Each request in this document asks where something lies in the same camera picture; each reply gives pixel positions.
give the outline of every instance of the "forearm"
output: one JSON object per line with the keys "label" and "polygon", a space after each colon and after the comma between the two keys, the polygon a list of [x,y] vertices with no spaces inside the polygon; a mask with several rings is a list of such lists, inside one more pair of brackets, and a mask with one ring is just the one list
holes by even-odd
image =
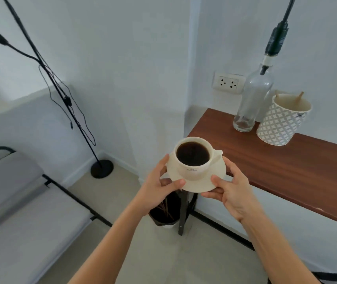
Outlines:
{"label": "forearm", "polygon": [[132,201],[69,284],[115,283],[142,216]]}
{"label": "forearm", "polygon": [[320,284],[264,213],[247,216],[241,224],[273,284]]}

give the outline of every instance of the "wall socket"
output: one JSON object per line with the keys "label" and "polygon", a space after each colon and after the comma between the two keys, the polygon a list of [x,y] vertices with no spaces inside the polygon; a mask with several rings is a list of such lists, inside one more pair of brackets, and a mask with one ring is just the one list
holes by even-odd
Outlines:
{"label": "wall socket", "polygon": [[245,85],[245,76],[215,72],[212,88],[239,94]]}

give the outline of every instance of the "empty glass bottle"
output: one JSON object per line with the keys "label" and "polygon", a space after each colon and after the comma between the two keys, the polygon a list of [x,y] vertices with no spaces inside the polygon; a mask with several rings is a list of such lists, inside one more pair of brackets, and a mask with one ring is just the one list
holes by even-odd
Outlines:
{"label": "empty glass bottle", "polygon": [[242,101],[233,121],[233,127],[238,131],[246,133],[252,130],[261,104],[274,84],[271,68],[261,64],[257,71],[247,76]]}

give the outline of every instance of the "white saucer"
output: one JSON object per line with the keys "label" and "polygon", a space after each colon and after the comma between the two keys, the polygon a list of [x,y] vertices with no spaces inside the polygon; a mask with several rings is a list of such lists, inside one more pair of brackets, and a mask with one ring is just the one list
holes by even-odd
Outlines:
{"label": "white saucer", "polygon": [[[172,181],[178,180],[183,178],[178,171],[175,168],[175,163],[172,161],[173,157],[170,155],[170,159],[168,160],[166,167],[167,167],[167,173],[169,174]],[[185,185],[183,186],[183,190],[189,191],[189,192],[195,192],[195,193],[201,193],[206,191],[211,191],[216,186],[213,185],[211,182],[211,176],[217,175],[221,178],[225,176],[227,172],[227,168],[225,166],[225,162],[220,158],[215,164],[211,165],[209,167],[209,170],[204,175],[203,178],[199,180],[185,180]]]}

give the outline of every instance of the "wooden tabletop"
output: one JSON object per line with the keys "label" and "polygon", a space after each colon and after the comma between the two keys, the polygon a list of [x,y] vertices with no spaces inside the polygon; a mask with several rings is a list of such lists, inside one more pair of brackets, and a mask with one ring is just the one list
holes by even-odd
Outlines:
{"label": "wooden tabletop", "polygon": [[207,109],[189,136],[223,150],[251,185],[337,221],[337,144],[296,133],[287,145],[276,147],[258,138],[259,123],[241,133],[233,119]]}

